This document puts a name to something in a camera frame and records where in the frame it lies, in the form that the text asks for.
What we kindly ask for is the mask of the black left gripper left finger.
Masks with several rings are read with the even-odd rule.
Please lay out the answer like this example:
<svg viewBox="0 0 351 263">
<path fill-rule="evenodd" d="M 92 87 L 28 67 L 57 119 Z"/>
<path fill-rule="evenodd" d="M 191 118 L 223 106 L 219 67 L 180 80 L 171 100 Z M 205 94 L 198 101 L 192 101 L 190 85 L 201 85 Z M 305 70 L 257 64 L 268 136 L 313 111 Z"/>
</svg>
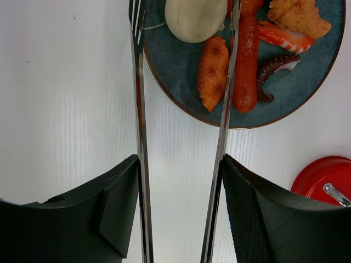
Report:
<svg viewBox="0 0 351 263">
<path fill-rule="evenodd" d="M 138 198 L 138 157 L 44 203 L 1 202 L 1 262 L 121 262 Z"/>
</svg>

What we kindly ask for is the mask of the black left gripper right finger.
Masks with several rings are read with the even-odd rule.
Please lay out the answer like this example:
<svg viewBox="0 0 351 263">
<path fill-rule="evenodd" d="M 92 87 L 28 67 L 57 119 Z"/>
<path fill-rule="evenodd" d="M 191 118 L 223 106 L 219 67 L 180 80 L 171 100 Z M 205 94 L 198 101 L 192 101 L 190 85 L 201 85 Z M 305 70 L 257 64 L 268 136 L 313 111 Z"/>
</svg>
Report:
<svg viewBox="0 0 351 263">
<path fill-rule="evenodd" d="M 230 155 L 223 183 L 238 262 L 350 262 L 350 209 L 288 191 Z"/>
</svg>

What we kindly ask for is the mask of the red sausage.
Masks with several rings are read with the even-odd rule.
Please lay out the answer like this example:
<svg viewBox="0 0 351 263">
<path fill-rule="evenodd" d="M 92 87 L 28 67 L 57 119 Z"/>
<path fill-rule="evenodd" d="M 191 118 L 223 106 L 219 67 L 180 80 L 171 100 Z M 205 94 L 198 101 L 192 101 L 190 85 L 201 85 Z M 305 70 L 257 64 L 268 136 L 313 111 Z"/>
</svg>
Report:
<svg viewBox="0 0 351 263">
<path fill-rule="evenodd" d="M 242 113 L 250 112 L 257 104 L 258 46 L 259 30 L 256 18 L 252 15 L 242 16 L 239 21 L 233 92 L 233 106 Z"/>
</svg>

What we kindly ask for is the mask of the fried battered food piece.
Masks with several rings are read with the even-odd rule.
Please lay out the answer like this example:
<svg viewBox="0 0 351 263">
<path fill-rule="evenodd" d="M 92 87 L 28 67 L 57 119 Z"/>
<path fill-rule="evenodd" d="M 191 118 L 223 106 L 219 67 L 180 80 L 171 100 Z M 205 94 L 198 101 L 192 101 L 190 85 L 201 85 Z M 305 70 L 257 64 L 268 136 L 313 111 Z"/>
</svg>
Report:
<svg viewBox="0 0 351 263">
<path fill-rule="evenodd" d="M 322 19 L 315 0 L 272 0 L 268 19 L 280 28 L 296 31 L 313 39 L 326 35 L 332 25 Z"/>
</svg>

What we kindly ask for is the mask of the white steamed bun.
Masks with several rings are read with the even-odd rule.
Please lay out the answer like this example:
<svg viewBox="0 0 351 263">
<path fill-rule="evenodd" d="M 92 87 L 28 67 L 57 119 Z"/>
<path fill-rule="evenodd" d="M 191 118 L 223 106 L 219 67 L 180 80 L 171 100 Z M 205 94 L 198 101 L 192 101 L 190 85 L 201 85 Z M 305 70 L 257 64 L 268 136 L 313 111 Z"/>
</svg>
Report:
<svg viewBox="0 0 351 263">
<path fill-rule="evenodd" d="M 224 28 L 227 7 L 224 0 L 166 1 L 165 20 L 179 40 L 200 43 Z"/>
</svg>

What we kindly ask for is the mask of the red tin lid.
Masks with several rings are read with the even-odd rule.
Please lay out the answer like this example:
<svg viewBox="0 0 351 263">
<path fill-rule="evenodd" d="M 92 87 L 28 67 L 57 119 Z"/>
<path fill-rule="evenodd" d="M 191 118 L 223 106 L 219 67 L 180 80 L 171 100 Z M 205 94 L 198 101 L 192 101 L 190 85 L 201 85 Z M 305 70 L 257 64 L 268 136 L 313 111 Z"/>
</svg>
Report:
<svg viewBox="0 0 351 263">
<path fill-rule="evenodd" d="M 323 186 L 331 183 L 341 194 L 350 199 L 350 159 L 327 156 L 308 164 L 294 180 L 291 191 L 301 196 L 339 205 Z"/>
</svg>

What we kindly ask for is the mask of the grilled chicken wing piece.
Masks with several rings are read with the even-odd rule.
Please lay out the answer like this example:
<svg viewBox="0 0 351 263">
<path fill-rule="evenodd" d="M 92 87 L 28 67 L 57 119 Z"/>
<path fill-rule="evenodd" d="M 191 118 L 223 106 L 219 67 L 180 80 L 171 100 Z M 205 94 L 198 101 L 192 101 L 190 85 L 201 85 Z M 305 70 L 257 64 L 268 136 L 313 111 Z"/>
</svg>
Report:
<svg viewBox="0 0 351 263">
<path fill-rule="evenodd" d="M 225 40 L 216 35 L 203 44 L 196 89 L 207 111 L 212 112 L 224 98 L 229 67 L 229 50 Z"/>
</svg>

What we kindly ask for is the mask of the dark octopus tentacle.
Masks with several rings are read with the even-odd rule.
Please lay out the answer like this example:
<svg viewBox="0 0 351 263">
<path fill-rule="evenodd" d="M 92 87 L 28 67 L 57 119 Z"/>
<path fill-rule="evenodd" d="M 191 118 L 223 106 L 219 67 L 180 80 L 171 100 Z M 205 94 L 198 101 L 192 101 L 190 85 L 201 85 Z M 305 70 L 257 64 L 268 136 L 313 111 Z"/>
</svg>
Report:
<svg viewBox="0 0 351 263">
<path fill-rule="evenodd" d="M 274 101 L 275 96 L 272 93 L 265 93 L 263 86 L 268 78 L 280 70 L 292 71 L 300 62 L 301 58 L 298 54 L 282 54 L 271 58 L 260 64 L 257 68 L 256 90 L 257 99 L 262 103 L 270 103 Z"/>
</svg>

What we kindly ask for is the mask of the red white shrimp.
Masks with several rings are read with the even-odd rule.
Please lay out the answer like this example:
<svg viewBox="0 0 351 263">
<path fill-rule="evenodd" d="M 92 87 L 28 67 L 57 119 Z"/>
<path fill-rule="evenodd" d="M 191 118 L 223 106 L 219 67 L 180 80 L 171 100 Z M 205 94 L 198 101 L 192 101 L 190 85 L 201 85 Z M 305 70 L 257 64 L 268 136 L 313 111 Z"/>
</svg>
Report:
<svg viewBox="0 0 351 263">
<path fill-rule="evenodd" d="M 261 40 L 292 53 L 305 52 L 315 42 L 315 39 L 311 37 L 299 32 L 281 29 L 269 21 L 259 21 L 258 29 Z"/>
</svg>

